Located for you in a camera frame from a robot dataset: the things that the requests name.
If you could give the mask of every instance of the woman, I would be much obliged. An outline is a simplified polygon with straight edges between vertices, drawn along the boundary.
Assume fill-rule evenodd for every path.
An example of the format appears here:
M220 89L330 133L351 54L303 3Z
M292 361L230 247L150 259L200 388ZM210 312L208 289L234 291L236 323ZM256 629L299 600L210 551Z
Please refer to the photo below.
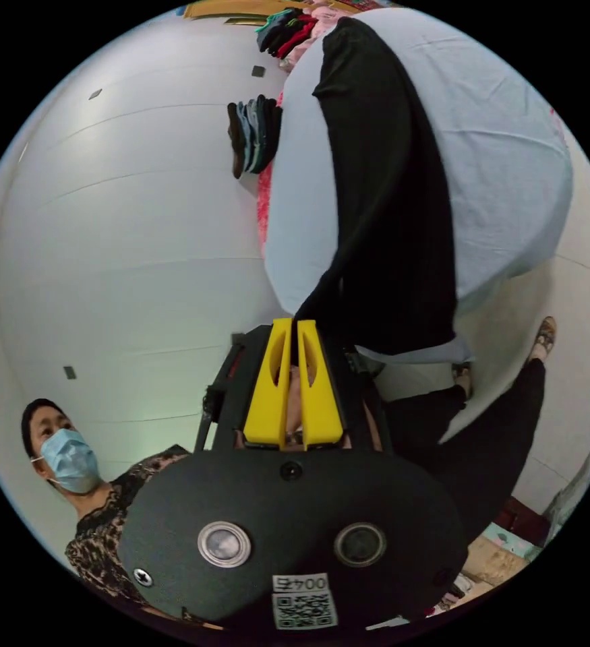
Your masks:
M545 361L556 339L553 317L544 319L535 344L513 385L476 420L440 443L451 420L472 395L469 365L453 367L449 389L384 402L393 450L416 463L446 487L474 541L500 513L524 469L544 400ZM291 451L302 450L301 400L295 375L289 400ZM374 448L381 449L373 416L367 410ZM343 439L344 448L351 439Z
M140 488L189 452L174 445L135 463L108 482L99 475L94 452L54 402L39 398L29 403L23 412L21 433L37 475L50 483L77 511L76 534L65 550L70 566L106 599L132 611L142 610L168 618L149 607L138 594L121 565L117 547L128 507ZM219 628L193 617L186 622Z

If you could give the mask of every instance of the folded clothing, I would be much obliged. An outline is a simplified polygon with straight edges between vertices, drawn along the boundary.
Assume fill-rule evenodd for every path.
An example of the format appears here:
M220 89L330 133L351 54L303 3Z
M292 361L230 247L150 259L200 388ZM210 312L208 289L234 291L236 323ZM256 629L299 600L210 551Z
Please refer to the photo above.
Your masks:
M261 173L272 161L281 130L281 107L275 99L262 94L247 104L238 102L227 106L230 125L227 130L232 143L233 174Z
M276 36L270 41L268 53L274 57L279 57L280 51L283 52L286 49L289 52L299 42L305 27L315 22L317 21L312 16L298 16L285 26L277 28Z
M303 28L277 50L277 58L283 60L298 44L307 41L310 38L310 32L314 29L316 22L315 19L304 22Z
M310 11L310 15L312 18L315 18L317 22L314 24L312 31L310 32L310 37L298 44L296 47L293 47L283 59L284 62L279 67L284 69L286 72L292 71L299 59L303 56L304 52L306 52L306 50L308 50L308 48L318 38L333 29L340 18L348 17L351 14L348 11L336 9L335 7L317 7Z
M263 27L257 29L256 44L259 46L259 51L264 52L271 47L277 37L283 33L284 29L293 20L296 20L302 15L302 9L287 9L274 16L270 16L268 22Z

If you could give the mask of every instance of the white ceiling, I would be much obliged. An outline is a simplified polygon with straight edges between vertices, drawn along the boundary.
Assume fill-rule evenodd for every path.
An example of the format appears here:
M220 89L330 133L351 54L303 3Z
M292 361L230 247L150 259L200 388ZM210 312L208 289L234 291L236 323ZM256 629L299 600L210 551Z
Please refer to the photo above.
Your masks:
M256 179L231 174L226 105L278 96L285 74L253 28L223 22L169 16L97 54L28 142L5 204L9 362L113 475L191 446L231 333L281 314L260 259Z

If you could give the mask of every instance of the sticker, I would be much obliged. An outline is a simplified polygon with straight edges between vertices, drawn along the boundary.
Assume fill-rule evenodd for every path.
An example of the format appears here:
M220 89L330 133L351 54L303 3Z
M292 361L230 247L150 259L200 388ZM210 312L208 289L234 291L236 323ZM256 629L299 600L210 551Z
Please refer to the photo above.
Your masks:
M379 622L377 625L366 627L366 630L373 631L374 629L384 629L385 627L399 627L400 625L409 625L409 620L403 618L402 615L397 615L391 620L386 620L385 622Z
M274 576L272 588L272 611L277 629L303 631L338 625L326 573Z

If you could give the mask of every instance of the blue surgical mask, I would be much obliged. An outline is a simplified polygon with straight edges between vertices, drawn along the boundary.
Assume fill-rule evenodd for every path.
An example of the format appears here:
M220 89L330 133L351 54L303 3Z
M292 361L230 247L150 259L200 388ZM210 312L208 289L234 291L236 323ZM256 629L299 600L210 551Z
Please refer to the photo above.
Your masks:
M50 480L64 489L87 494L99 485L97 458L78 431L59 429L41 445L40 453L57 477Z

